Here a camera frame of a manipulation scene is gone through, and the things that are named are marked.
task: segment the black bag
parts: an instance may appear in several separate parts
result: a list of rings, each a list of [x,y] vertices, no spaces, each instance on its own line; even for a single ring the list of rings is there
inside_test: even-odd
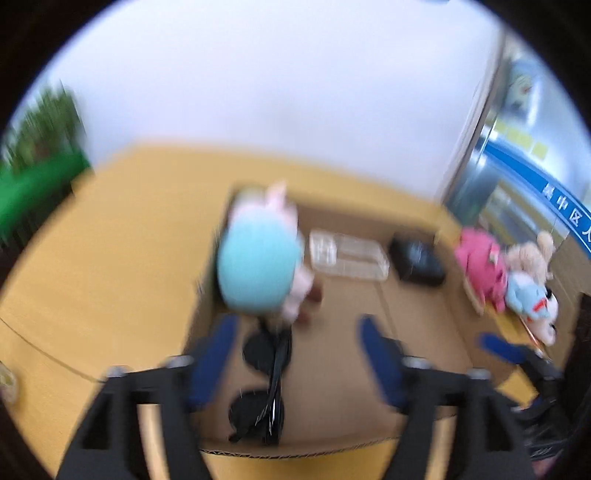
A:
[[[432,245],[394,238],[388,251],[400,280],[430,287],[438,287],[445,280],[445,270]]]

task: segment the pink plush toy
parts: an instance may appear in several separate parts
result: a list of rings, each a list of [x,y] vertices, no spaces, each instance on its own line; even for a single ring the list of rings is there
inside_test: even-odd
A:
[[[455,254],[466,274],[465,286],[479,313],[490,300],[497,312],[505,310],[507,268],[495,239],[483,230],[464,228]]]

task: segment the green object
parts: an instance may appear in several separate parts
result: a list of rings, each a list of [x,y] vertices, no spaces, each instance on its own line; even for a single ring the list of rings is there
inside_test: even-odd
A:
[[[34,105],[10,127],[2,142],[2,156],[15,173],[60,152],[80,150],[82,121],[74,95],[64,88],[45,88]]]
[[[0,235],[9,235],[26,214],[88,168],[86,156],[74,151],[54,155],[18,174],[0,171]]]

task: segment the teal plush toy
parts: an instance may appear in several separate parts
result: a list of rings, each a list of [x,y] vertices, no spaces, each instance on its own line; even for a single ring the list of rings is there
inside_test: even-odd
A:
[[[226,304],[250,314],[276,312],[288,296],[303,252],[278,219],[238,219],[224,234],[217,278]]]
[[[217,253],[217,282],[228,307],[250,315],[307,323],[304,300],[322,301],[322,287],[304,265],[296,206],[284,183],[237,195]]]

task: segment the wooden table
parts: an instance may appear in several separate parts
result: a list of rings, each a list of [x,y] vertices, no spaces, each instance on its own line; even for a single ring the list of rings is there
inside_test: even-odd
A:
[[[244,184],[276,180],[286,180],[297,200],[438,230],[449,244],[459,236],[439,205],[289,159],[158,145],[122,153],[75,186],[74,198],[18,261],[0,303],[0,359],[23,385],[11,414],[50,471],[57,471],[72,428],[109,366],[151,368],[181,351],[196,283],[230,195]],[[498,321],[510,340],[527,341],[509,320]],[[505,388],[524,401],[531,397],[519,373]],[[233,478],[238,471],[244,478],[332,478],[335,472],[347,478],[354,471],[377,478],[391,448],[288,462],[208,462],[221,478],[230,469]],[[246,463],[251,469],[240,467]]]

